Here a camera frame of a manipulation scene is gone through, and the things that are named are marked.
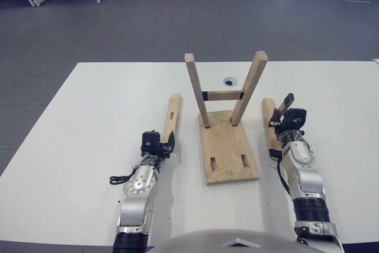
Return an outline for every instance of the metal grommet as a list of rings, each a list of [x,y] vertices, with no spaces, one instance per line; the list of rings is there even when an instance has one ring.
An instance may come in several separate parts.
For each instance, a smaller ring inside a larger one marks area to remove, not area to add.
[[[233,87],[233,86],[236,86],[237,84],[237,79],[235,79],[234,77],[227,77],[227,78],[224,78],[224,84],[228,87]]]

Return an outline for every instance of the floor tile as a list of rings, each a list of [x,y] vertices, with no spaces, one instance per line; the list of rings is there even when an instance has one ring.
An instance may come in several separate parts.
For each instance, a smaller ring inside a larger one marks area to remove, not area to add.
[[[192,23],[189,49],[223,50],[224,37],[221,22]]]
[[[219,0],[194,0],[192,20],[194,22],[221,21]]]
[[[0,95],[0,105],[31,105],[53,82],[56,75],[18,75],[14,83]]]
[[[253,49],[260,50],[261,42],[250,19],[239,21],[227,21],[222,23],[225,47],[227,50],[233,49]]]
[[[29,61],[25,68],[25,74],[58,73],[74,56],[75,50],[45,50],[43,53]]]
[[[188,46],[190,31],[158,31],[155,35],[153,50],[185,50]]]
[[[15,80],[16,76],[14,75],[0,75],[0,95],[10,88]]]
[[[85,246],[83,253],[112,253],[112,246]]]
[[[82,253],[81,245],[38,244],[9,242],[6,253]]]
[[[0,240],[0,253],[4,253],[5,252],[5,248],[8,246],[8,241],[3,241],[3,240]]]

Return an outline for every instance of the white surface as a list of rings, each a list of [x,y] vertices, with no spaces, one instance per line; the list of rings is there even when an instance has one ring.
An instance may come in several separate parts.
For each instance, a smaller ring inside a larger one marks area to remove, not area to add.
[[[205,91],[241,88],[250,63],[198,63]],[[198,108],[184,63],[80,63],[0,177],[0,239],[111,245],[122,186],[140,158],[144,131],[163,129],[171,93],[183,96],[176,155],[163,164],[151,245],[209,228],[267,231],[293,238],[289,197],[268,156],[263,97],[308,110],[304,130],[323,175],[343,243],[379,239],[378,65],[269,62],[243,116],[260,178],[205,186]],[[234,101],[207,103],[227,110]]]

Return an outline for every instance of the wooden block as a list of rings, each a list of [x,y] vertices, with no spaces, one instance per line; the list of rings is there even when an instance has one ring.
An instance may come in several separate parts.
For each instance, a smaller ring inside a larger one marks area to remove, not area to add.
[[[244,92],[241,100],[237,101],[231,120],[234,126],[237,126],[241,121],[243,112],[245,112],[246,107],[248,106],[251,95],[253,95],[254,89],[258,84],[259,78],[262,75],[262,72],[268,61],[267,55],[264,51],[260,50],[255,53],[253,62],[249,69],[249,73],[243,84],[242,91]]]
[[[262,112],[263,112],[263,120],[266,129],[266,138],[267,138],[267,146],[268,150],[271,153],[273,150],[282,151],[281,144],[277,139],[277,135],[275,134],[275,129],[273,127],[268,127],[268,123],[272,117],[275,108],[275,101],[270,98],[264,98],[262,101]]]
[[[243,97],[241,90],[203,91],[204,101],[239,100]]]
[[[184,60],[185,60],[185,64],[187,65],[188,74],[192,83],[192,87],[194,89],[196,102],[197,102],[197,105],[199,106],[199,111],[204,121],[204,126],[210,127],[209,119],[207,115],[207,108],[205,107],[205,102],[203,100],[203,93],[201,92],[200,80],[199,80],[199,76],[196,70],[194,54],[186,53],[184,55]]]
[[[206,129],[199,114],[205,182],[207,185],[258,179],[255,160],[242,124],[233,127],[232,111],[208,113]]]
[[[171,95],[167,110],[165,129],[160,140],[162,143],[168,142],[168,137],[171,132],[174,132],[174,135],[176,134],[176,125],[178,122],[181,103],[182,95],[180,93]]]

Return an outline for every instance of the robotic hand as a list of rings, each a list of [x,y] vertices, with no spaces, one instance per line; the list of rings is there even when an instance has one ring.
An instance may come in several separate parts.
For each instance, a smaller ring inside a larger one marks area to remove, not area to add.
[[[306,122],[307,111],[288,109],[293,101],[293,94],[289,94],[274,110],[269,127],[275,128],[282,146],[282,152],[270,154],[278,159],[280,180],[294,203],[297,240],[321,251],[343,252],[336,226],[330,222],[322,177],[303,138],[304,132],[300,130]],[[281,175],[281,164],[287,174],[288,185]]]
[[[153,216],[154,198],[158,192],[158,177],[162,162],[174,150],[174,133],[168,143],[160,143],[154,130],[142,134],[142,160],[129,176],[112,176],[110,184],[125,183],[126,198],[118,218],[114,253],[145,252]]]

